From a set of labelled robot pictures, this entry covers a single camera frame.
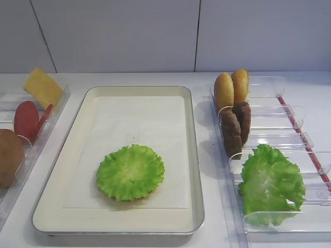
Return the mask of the green lettuce leaf on tray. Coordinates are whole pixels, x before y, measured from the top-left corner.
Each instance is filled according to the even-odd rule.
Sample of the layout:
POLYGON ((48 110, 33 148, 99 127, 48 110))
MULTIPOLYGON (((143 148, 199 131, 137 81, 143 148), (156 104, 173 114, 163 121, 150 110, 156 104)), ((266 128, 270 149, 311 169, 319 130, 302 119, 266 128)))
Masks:
POLYGON ((118 202, 147 198, 164 180, 162 157, 132 144, 106 155, 96 172, 97 188, 118 202))

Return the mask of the left brown meat patty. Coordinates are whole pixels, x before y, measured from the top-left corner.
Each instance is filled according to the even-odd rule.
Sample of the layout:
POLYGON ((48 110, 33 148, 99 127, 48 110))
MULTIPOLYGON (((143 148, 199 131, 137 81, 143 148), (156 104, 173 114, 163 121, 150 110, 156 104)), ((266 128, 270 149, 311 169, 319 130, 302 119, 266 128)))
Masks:
POLYGON ((231 110, 223 112, 221 117, 224 147, 227 155, 231 157, 242 151, 241 129, 236 115, 231 110))

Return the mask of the brown meat patty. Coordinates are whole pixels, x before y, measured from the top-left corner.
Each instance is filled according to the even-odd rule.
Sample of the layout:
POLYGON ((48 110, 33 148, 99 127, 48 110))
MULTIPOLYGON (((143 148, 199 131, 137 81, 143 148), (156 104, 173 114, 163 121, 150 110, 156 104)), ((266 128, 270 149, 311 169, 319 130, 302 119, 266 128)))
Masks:
POLYGON ((241 129, 236 115, 231 110, 223 112, 221 117, 224 147, 227 155, 231 157, 242 151, 241 129))
POLYGON ((240 126, 240 137, 242 140, 242 146, 248 140, 251 126, 251 108, 248 102, 235 103, 232 112, 236 115, 240 126))

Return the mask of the right brown meat patty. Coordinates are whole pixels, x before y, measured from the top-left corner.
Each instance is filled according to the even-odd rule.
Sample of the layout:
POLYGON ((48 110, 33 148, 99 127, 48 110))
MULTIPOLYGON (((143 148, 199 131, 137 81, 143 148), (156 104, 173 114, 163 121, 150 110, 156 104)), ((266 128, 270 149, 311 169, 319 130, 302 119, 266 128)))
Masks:
POLYGON ((240 137, 242 140, 242 146, 248 140, 251 126, 251 108, 248 102, 235 103, 232 112, 236 115, 240 126, 240 137))

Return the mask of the thin red tomato slice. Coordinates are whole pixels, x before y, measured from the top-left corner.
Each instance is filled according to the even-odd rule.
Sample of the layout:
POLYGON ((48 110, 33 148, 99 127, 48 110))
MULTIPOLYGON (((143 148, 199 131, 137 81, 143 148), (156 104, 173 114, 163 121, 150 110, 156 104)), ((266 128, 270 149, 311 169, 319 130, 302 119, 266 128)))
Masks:
POLYGON ((49 106, 46 108, 44 114, 42 115, 41 119, 39 120, 39 123, 37 125, 36 128, 36 132, 34 134, 34 138, 35 140, 37 139, 39 133, 41 132, 44 124, 46 123, 46 121, 48 120, 49 116, 51 115, 51 112, 53 110, 54 105, 53 104, 49 104, 49 106))

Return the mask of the green lettuce leaf in rack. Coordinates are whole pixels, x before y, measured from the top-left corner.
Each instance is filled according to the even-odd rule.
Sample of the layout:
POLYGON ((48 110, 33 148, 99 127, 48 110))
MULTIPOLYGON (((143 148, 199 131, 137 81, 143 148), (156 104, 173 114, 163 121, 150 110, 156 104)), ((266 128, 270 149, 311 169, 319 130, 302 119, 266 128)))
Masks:
POLYGON ((248 156, 238 185, 243 214, 253 225, 281 225, 300 211, 306 188, 297 164, 270 145, 260 144, 248 156))

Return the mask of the yellow cheese slice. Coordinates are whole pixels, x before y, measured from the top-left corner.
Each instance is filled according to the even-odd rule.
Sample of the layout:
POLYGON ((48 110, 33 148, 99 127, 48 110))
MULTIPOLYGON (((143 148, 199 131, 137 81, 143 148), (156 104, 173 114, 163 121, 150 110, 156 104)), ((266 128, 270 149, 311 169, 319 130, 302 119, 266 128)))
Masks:
POLYGON ((56 105, 63 90, 40 68, 35 68, 26 80, 23 89, 36 99, 44 110, 56 105))

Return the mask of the left golden bun slice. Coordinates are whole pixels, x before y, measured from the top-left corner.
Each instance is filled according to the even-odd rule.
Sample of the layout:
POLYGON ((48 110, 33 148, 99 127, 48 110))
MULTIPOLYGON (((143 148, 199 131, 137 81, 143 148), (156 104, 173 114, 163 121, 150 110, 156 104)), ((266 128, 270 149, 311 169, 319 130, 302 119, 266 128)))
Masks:
POLYGON ((233 81, 227 72, 219 75, 214 83, 214 97, 217 109, 220 111, 224 107, 234 104, 233 81))

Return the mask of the golden bun slice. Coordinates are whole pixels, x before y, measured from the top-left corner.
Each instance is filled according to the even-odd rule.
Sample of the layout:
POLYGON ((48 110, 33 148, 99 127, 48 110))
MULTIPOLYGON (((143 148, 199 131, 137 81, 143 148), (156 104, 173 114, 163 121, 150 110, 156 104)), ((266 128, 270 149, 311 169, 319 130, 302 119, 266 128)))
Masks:
POLYGON ((233 81, 227 72, 219 75, 214 83, 214 97, 217 109, 220 111, 224 107, 234 104, 233 81))
POLYGON ((246 100, 249 87, 249 73, 245 69, 237 69, 231 75, 234 88, 234 103, 246 100))

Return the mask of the right golden bun slice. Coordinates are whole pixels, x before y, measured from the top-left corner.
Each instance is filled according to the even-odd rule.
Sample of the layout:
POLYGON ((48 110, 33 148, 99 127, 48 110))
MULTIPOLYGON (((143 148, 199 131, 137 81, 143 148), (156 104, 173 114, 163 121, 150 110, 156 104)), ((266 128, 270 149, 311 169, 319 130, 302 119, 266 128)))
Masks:
POLYGON ((246 100, 249 87, 249 73, 245 69, 237 69, 231 75, 234 88, 234 103, 246 100))

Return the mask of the clear acrylic right rack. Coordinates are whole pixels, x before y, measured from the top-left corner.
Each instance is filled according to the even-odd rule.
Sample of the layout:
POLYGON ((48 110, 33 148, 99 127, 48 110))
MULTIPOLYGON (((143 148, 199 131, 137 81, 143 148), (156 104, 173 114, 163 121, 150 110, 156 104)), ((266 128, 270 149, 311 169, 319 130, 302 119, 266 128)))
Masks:
POLYGON ((283 85, 281 77, 250 78, 247 96, 251 108, 250 133, 241 153, 232 157, 224 149, 221 116, 214 94, 208 97, 215 145, 221 155, 216 171, 231 247, 251 247, 258 242, 268 245, 330 240, 330 152, 313 150, 313 142, 302 131, 306 111, 302 106, 286 104, 283 85), (244 214, 238 187, 242 181, 242 165, 260 144, 278 148, 299 166, 306 188, 299 212, 244 214))

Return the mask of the clear acrylic rack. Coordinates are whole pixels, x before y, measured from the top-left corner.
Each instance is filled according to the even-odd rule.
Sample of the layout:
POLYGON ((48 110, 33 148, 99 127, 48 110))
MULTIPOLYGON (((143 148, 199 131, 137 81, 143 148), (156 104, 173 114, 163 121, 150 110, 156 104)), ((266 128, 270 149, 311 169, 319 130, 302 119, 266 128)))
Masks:
POLYGON ((15 179, 7 189, 1 189, 1 226, 6 222, 17 201, 36 161, 38 160, 46 141, 48 140, 53 128, 58 121, 70 95, 70 89, 67 84, 60 84, 63 92, 57 100, 49 114, 44 113, 43 107, 30 94, 26 92, 2 92, 1 93, 1 128, 14 130, 14 115, 17 107, 25 102, 32 101, 38 111, 39 117, 43 120, 38 137, 34 143, 24 144, 25 158, 19 166, 15 179))
POLYGON ((241 153, 232 157, 224 149, 221 116, 214 94, 208 97, 215 145, 221 155, 216 171, 231 247, 251 247, 258 242, 268 245, 330 240, 330 152, 313 150, 313 142, 302 131, 306 111, 302 106, 286 104, 283 85, 281 77, 250 78, 247 96, 251 108, 250 133, 241 153), (299 212, 244 214, 238 187, 242 181, 242 165, 260 144, 278 148, 299 166, 306 188, 299 212))

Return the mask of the brown bun top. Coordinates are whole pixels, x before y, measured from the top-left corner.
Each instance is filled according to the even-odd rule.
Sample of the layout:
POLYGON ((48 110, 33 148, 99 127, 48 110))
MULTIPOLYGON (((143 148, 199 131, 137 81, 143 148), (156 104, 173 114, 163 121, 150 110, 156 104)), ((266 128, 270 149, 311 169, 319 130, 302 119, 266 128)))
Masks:
POLYGON ((9 188, 25 158, 20 138, 9 129, 1 129, 1 188, 9 188))

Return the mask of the clear acrylic left rack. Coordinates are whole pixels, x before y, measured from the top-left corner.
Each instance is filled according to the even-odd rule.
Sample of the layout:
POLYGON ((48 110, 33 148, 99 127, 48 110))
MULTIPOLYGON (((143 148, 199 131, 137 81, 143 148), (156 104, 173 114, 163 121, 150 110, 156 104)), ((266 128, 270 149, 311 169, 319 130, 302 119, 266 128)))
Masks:
POLYGON ((17 201, 36 161, 38 160, 46 141, 48 140, 53 128, 58 121, 70 95, 70 89, 67 84, 60 84, 63 92, 57 100, 49 114, 44 113, 43 107, 30 94, 26 92, 2 92, 1 93, 1 128, 14 130, 14 115, 17 107, 25 102, 32 101, 38 111, 39 117, 43 120, 38 137, 34 143, 24 144, 25 158, 19 166, 15 179, 7 189, 1 189, 1 226, 6 222, 17 201))

